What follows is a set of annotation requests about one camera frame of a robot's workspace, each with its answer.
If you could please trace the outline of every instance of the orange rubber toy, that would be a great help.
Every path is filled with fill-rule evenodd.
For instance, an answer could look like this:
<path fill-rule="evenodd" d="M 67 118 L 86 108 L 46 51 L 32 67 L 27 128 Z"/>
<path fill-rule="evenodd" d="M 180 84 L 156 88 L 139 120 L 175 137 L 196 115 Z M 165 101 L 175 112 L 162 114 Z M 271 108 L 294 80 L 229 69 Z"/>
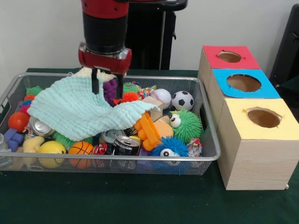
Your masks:
<path fill-rule="evenodd" d="M 147 112 L 134 124 L 134 128 L 138 131 L 138 137 L 143 141 L 142 146 L 146 151 L 161 144 L 161 136 Z"/>

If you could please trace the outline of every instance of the green spiky ball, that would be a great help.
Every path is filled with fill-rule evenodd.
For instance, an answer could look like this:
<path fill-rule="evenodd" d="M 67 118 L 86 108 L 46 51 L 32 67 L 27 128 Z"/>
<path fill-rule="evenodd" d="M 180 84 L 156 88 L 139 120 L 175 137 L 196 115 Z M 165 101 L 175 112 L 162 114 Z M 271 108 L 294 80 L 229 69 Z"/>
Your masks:
<path fill-rule="evenodd" d="M 72 141 L 72 140 L 66 138 L 61 133 L 58 133 L 58 132 L 55 132 L 53 134 L 53 139 L 55 141 L 61 143 L 66 149 L 69 149 L 70 147 L 72 147 L 72 145 L 74 145 L 76 143 L 75 141 Z M 84 139 L 82 141 L 86 141 L 86 142 L 92 144 L 93 143 L 93 138 L 90 137 L 90 138 Z"/>
<path fill-rule="evenodd" d="M 171 114 L 178 114 L 181 119 L 181 124 L 178 127 L 173 127 L 174 136 L 181 139 L 186 145 L 192 138 L 200 138 L 203 132 L 202 123 L 194 113 L 182 109 L 179 112 L 171 112 Z"/>
<path fill-rule="evenodd" d="M 133 83 L 124 83 L 123 93 L 126 93 L 126 92 L 138 92 L 138 88 Z"/>
<path fill-rule="evenodd" d="M 26 91 L 26 95 L 35 95 L 37 96 L 43 89 L 40 86 L 28 88 Z"/>

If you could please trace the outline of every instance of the red box top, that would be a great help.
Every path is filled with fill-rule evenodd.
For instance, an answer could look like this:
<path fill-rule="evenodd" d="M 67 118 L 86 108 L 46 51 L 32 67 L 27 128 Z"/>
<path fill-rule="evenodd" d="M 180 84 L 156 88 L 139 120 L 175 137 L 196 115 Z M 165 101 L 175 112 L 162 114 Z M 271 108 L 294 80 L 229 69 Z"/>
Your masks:
<path fill-rule="evenodd" d="M 212 69 L 261 69 L 246 46 L 203 46 Z"/>

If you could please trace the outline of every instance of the stacked boxes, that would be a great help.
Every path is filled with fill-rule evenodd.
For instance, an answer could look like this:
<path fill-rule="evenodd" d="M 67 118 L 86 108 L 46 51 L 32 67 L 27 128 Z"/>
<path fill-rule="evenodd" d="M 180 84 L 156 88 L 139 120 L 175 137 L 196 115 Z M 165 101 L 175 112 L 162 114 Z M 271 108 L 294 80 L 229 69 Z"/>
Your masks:
<path fill-rule="evenodd" d="M 221 145 L 226 189 L 285 189 L 299 160 L 299 124 L 248 48 L 204 46 L 199 79 Z"/>

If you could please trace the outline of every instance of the baseball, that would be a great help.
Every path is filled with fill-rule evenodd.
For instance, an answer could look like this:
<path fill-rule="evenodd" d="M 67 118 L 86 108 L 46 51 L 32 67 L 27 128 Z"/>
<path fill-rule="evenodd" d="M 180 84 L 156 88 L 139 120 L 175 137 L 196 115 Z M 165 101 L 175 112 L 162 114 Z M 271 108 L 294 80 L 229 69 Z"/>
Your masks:
<path fill-rule="evenodd" d="M 171 103 L 171 95 L 165 89 L 157 89 L 150 94 L 151 97 L 159 100 L 163 104 L 163 110 L 167 109 Z"/>

